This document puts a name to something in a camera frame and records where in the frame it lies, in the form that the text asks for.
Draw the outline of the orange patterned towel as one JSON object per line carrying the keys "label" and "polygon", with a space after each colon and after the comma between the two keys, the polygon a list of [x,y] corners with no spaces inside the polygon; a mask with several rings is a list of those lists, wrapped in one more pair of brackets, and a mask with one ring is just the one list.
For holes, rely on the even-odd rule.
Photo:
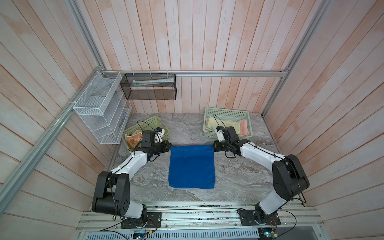
{"label": "orange patterned towel", "polygon": [[136,130],[132,134],[125,134],[126,143],[130,148],[134,149],[142,140],[142,132],[142,130]]}

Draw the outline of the pink towel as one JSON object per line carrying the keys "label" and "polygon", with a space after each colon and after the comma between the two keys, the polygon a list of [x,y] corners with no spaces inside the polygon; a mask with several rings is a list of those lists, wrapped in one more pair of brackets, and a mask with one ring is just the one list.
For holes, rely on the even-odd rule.
{"label": "pink towel", "polygon": [[239,121],[239,123],[240,123],[240,135],[248,136],[250,134],[249,128],[248,128],[248,121],[246,119],[243,119]]}

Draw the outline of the pale yellow teal towel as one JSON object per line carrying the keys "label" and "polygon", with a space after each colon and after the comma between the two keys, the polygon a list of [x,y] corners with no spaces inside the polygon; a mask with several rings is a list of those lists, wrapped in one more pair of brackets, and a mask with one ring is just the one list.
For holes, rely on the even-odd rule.
{"label": "pale yellow teal towel", "polygon": [[221,121],[218,118],[214,118],[214,117],[206,118],[205,131],[214,132],[218,126],[233,127],[238,135],[241,134],[242,124],[240,121],[231,121],[231,120]]}

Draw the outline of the blue towel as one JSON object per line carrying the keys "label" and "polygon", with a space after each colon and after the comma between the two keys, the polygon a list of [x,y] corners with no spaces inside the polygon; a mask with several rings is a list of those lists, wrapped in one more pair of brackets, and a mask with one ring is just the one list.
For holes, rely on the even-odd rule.
{"label": "blue towel", "polygon": [[178,189],[213,189],[216,183],[211,145],[171,148],[169,186]]}

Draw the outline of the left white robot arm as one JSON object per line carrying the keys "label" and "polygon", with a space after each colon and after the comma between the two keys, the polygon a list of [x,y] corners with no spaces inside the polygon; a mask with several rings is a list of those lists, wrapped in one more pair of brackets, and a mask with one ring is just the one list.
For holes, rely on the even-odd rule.
{"label": "left white robot arm", "polygon": [[145,206],[131,200],[130,180],[152,157],[168,152],[172,144],[161,143],[138,145],[131,155],[118,167],[98,175],[92,211],[113,216],[140,219],[144,217]]}

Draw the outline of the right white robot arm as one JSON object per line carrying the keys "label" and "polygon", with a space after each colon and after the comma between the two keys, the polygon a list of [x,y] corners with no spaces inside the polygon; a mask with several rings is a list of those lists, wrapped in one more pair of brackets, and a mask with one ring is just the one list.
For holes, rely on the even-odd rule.
{"label": "right white robot arm", "polygon": [[214,141],[215,152],[230,152],[250,159],[271,171],[273,190],[255,205],[255,217],[267,217],[310,186],[301,162],[295,155],[284,156],[263,149],[249,140]]}

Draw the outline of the light green towel basket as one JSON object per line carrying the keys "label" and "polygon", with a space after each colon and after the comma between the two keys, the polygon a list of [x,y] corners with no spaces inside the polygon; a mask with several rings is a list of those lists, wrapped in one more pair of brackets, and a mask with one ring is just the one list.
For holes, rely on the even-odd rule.
{"label": "light green towel basket", "polygon": [[123,140],[123,145],[126,147],[128,152],[130,152],[138,143],[138,141],[134,143],[128,143],[127,141],[127,136],[132,136],[134,135],[137,131],[142,131],[142,130],[151,130],[151,129],[156,129],[156,128],[161,128],[165,131],[163,134],[162,138],[163,140],[168,140],[169,139],[169,133],[170,130],[162,123],[160,118],[158,116],[151,117],[147,120],[145,120],[145,123],[139,122],[136,125],[133,125],[132,127],[129,127],[125,129],[122,133],[122,140]]}

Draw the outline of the mint green empty basket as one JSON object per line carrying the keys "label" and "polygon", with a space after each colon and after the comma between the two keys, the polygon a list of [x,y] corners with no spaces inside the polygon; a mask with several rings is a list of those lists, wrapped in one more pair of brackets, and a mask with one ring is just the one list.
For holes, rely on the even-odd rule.
{"label": "mint green empty basket", "polygon": [[250,134],[248,136],[242,136],[238,135],[240,139],[247,139],[250,140],[253,136],[252,133],[252,126],[251,126],[251,118],[250,114],[246,111],[239,111],[239,110],[227,110],[227,109],[217,109],[217,108],[206,108],[205,109],[205,115],[204,115],[204,125],[203,125],[203,132],[204,137],[209,139],[218,139],[217,134],[214,132],[207,132],[205,131],[205,125],[206,125],[206,118],[208,117],[214,117],[218,118],[219,120],[231,120],[231,121],[241,121],[243,119],[246,119],[248,121],[248,128]]}

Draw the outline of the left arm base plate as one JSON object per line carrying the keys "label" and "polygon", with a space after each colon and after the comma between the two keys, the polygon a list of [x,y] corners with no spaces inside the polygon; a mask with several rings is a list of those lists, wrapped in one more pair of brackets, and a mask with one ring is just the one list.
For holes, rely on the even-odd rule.
{"label": "left arm base plate", "polygon": [[143,213],[139,219],[125,218],[121,223],[121,229],[142,229],[142,228],[158,229],[161,227],[161,222],[162,222],[161,212]]}

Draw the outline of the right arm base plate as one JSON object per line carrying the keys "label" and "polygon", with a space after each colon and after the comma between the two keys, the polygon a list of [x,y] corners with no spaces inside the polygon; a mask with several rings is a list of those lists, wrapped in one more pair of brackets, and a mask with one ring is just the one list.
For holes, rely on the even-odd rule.
{"label": "right arm base plate", "polygon": [[277,212],[271,215],[265,215],[259,210],[246,210],[240,208],[237,209],[237,214],[240,217],[242,226],[281,225],[281,220]]}

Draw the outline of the aluminium front rail frame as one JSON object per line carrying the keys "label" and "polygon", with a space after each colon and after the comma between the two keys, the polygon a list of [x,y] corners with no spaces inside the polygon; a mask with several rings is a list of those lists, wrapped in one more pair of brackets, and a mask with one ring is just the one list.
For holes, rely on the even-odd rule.
{"label": "aluminium front rail frame", "polygon": [[251,224],[246,211],[254,203],[153,202],[147,203],[149,221],[143,227],[107,214],[85,212],[75,240],[329,240],[324,221],[315,207],[300,201],[285,204],[264,226]]}

